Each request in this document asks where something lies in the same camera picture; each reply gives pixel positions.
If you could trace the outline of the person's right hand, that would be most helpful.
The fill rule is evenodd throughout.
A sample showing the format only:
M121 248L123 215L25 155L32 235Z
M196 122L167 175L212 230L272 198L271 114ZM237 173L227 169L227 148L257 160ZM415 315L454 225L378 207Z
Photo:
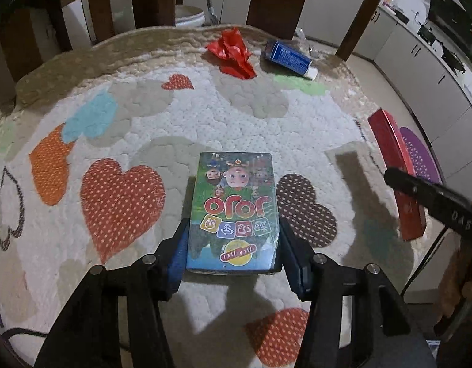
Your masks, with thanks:
M472 323L472 247L463 243L454 252L439 285L441 318L434 333L450 339L462 324Z

